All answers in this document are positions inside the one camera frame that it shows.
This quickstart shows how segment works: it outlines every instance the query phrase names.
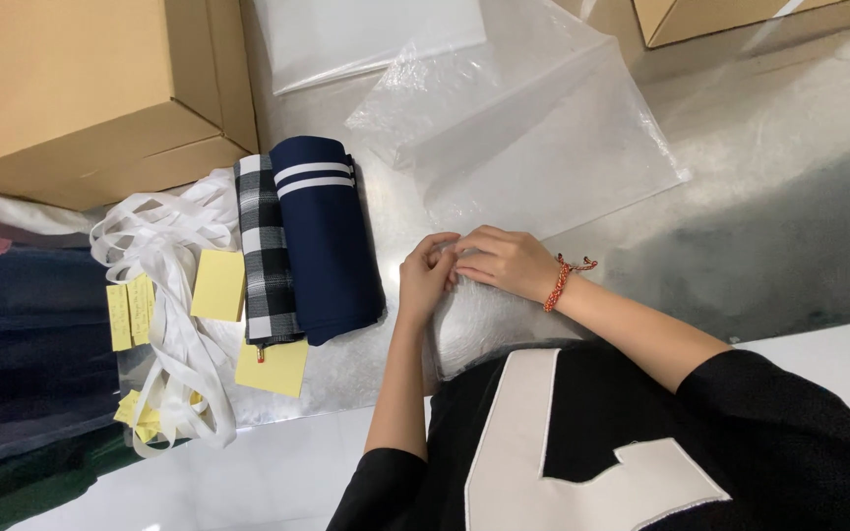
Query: bracelet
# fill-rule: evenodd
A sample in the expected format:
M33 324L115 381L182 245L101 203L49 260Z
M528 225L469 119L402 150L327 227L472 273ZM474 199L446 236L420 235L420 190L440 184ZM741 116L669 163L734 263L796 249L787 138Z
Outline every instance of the bracelet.
M552 309L556 307L556 302L559 300L559 296L563 295L563 288L566 286L566 279L569 278L570 271L589 271L599 264L596 260L590 260L588 256L583 257L583 264L580 266L567 264L563 261L563 253L557 254L556 260L560 264L559 280L556 281L556 287L552 290L552 293L549 294L549 298L547 298L546 302L543 303L543 311L547 313L551 312Z

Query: black shirt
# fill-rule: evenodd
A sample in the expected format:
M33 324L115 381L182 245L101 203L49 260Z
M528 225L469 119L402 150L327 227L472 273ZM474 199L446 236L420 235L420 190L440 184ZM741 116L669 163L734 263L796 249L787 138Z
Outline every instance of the black shirt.
M542 476L590 482L620 464L616 449L673 439L728 496L641 528L850 529L850 409L827 389L747 351L714 356L675 395L603 341L554 359ZM364 455L329 529L464 529L466 481L506 363L470 368L431 399L428 463Z

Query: hand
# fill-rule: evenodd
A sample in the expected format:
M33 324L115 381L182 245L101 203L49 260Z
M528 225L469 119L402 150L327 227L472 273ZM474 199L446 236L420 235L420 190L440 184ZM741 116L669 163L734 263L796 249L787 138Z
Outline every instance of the hand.
M455 244L455 252L480 252L458 259L459 274L482 284L543 303L559 279L560 264L537 238L481 225Z
M424 326L442 293L451 291L458 278L453 271L458 255L452 246L435 246L460 238L457 233L425 236L398 268L398 319Z

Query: black and white plaid fabric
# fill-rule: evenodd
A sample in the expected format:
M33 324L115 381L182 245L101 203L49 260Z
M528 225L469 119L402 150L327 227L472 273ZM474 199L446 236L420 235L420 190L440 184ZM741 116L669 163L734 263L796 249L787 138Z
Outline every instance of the black and white plaid fabric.
M247 323L250 345L277 345L301 340L294 284L280 217L277 188L267 155L250 155L235 163L239 225L242 232Z

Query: metal table surface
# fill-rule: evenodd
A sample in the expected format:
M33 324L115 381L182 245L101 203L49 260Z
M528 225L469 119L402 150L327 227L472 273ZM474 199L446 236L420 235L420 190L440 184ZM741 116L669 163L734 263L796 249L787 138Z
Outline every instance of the metal table surface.
M432 232L411 181L343 126L381 73L273 96L253 5L242 5L262 151L310 134L341 140L352 152L386 314L312 347L300 399L236 385L232 368L222 368L239 427L374 404L398 265ZM633 66L693 180L545 242L573 261L598 259L594 281L734 342L850 323L850 28L780 49L758 46L763 31L755 25L714 36L742 42L701 71L685 65L704 52L704 39L649 52L641 68ZM423 360L432 384L435 353L477 355L507 342L584 333L475 284L459 285L435 322ZM241 325L205 326L227 353L238 352ZM124 392L139 388L150 358L146 349L121 355Z

